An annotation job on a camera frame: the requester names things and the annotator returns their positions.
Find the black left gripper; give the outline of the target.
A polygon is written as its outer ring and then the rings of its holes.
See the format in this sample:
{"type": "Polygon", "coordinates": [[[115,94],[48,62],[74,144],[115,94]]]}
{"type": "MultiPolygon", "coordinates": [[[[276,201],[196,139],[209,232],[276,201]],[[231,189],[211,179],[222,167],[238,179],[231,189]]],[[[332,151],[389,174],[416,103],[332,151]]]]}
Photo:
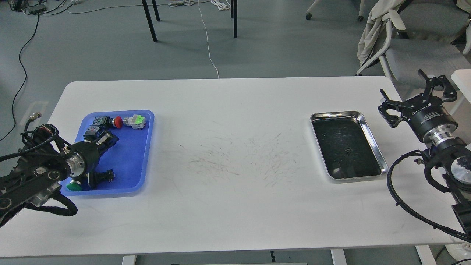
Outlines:
{"type": "Polygon", "coordinates": [[[119,137],[111,131],[102,131],[92,142],[78,142],[72,145],[74,154],[68,159],[70,167],[70,177],[72,179],[82,179],[92,190],[96,189],[96,170],[100,158],[113,147],[119,137]]]}

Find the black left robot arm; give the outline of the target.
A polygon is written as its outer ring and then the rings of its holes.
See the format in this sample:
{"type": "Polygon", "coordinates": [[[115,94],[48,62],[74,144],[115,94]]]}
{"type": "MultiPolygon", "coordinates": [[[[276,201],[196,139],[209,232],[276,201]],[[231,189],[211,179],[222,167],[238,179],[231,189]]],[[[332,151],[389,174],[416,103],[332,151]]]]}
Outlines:
{"type": "Polygon", "coordinates": [[[1,178],[1,225],[25,208],[73,216],[78,212],[77,206],[61,193],[61,181],[72,178],[67,188],[80,191],[84,183],[96,188],[115,177],[113,170],[100,173],[95,169],[101,156],[119,141],[111,129],[123,127],[120,116],[96,117],[87,127],[84,140],[74,144],[61,138],[52,124],[30,130],[30,123],[40,116],[35,112],[26,122],[21,134],[24,147],[1,157],[1,161],[18,159],[12,171],[1,178]]]}

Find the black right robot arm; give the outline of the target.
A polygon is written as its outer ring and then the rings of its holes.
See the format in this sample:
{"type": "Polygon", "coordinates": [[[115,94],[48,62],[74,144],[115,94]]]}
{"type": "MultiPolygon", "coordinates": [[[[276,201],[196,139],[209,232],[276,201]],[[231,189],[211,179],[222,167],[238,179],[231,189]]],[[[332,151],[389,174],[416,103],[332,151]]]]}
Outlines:
{"type": "Polygon", "coordinates": [[[454,136],[458,123],[443,106],[444,102],[457,99],[456,89],[445,75],[428,77],[422,69],[418,74],[425,79],[424,92],[406,101],[389,99],[380,90],[384,101],[378,107],[381,116],[391,128],[406,122],[421,143],[430,144],[426,150],[414,150],[402,155],[387,173],[387,189],[396,205],[407,213],[450,236],[466,243],[470,242],[470,200],[464,194],[470,193],[470,150],[467,143],[454,136]],[[442,193],[450,193],[455,200],[453,213],[462,231],[438,224],[413,210],[395,191],[392,183],[394,168],[404,159],[415,156],[417,164],[424,165],[426,181],[442,193]]]}

